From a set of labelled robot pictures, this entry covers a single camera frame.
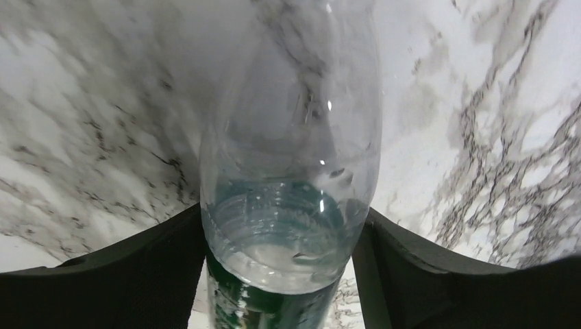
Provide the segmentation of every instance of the bottle label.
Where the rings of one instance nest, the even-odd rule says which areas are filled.
[[[314,293],[270,293],[239,280],[208,254],[210,321],[216,329],[323,327],[338,280]]]

